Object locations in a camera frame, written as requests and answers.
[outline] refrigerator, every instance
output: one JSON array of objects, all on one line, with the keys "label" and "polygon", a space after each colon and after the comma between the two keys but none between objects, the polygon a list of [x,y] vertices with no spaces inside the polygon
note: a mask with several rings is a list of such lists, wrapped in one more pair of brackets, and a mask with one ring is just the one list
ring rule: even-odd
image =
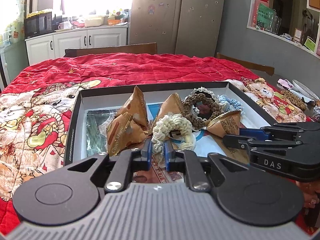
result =
[{"label": "refrigerator", "polygon": [[158,54],[213,57],[224,0],[132,0],[128,43],[156,42]]}]

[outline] white mug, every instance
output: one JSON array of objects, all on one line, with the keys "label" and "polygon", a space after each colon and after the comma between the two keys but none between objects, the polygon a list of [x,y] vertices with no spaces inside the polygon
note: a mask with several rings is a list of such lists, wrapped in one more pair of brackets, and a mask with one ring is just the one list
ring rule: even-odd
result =
[{"label": "white mug", "polygon": [[72,28],[71,22],[63,22],[63,23],[60,23],[59,26],[58,26],[59,30],[61,30],[61,29],[69,29],[69,28]]}]

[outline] pyramid-shaped snack package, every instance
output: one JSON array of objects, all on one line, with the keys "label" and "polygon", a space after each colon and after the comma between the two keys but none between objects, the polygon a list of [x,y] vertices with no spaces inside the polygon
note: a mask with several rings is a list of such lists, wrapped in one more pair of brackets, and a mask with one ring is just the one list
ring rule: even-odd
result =
[{"label": "pyramid-shaped snack package", "polygon": [[132,95],[119,109],[116,116],[124,113],[131,114],[136,123],[141,124],[144,127],[148,127],[146,103],[144,101],[142,91],[137,86],[134,87]]},{"label": "pyramid-shaped snack package", "polygon": [[127,128],[130,126],[132,115],[124,113],[115,118],[107,127],[107,145],[109,156],[117,155],[127,146]]},{"label": "pyramid-shaped snack package", "polygon": [[183,110],[182,102],[177,93],[171,94],[166,101],[164,101],[160,107],[160,110],[155,118],[152,127],[150,128],[149,134],[152,134],[153,127],[156,125],[161,118],[163,118],[166,114],[181,114]]},{"label": "pyramid-shaped snack package", "polygon": [[226,134],[239,135],[241,111],[219,115],[207,125],[207,131],[223,138]]},{"label": "pyramid-shaped snack package", "polygon": [[130,122],[127,130],[125,131],[126,146],[128,147],[133,143],[140,143],[147,138],[141,126],[137,125],[134,120]]}]

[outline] metal screw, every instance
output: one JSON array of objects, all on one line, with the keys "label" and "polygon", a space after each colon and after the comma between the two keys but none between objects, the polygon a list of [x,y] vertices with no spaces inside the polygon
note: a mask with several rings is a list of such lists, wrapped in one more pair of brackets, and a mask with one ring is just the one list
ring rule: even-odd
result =
[{"label": "metal screw", "polygon": [[203,182],[203,181],[199,181],[193,184],[193,188],[197,190],[206,190],[208,187],[209,187],[209,183]]},{"label": "metal screw", "polygon": [[118,181],[112,181],[112,182],[109,182],[108,184],[107,184],[107,189],[108,190],[118,190],[118,189],[120,189],[121,188],[121,183],[120,182],[118,182]]}]

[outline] black circular pad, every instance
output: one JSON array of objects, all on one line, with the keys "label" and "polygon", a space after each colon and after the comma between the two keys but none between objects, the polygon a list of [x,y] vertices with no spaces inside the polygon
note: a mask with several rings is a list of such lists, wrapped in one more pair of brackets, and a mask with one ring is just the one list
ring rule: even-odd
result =
[{"label": "black circular pad", "polygon": [[217,192],[220,206],[231,217],[269,227],[292,221],[301,211],[303,194],[294,183],[253,167],[232,173]]},{"label": "black circular pad", "polygon": [[21,220],[45,226],[79,220],[98,201],[99,192],[88,175],[65,168],[23,183],[12,198]]}]

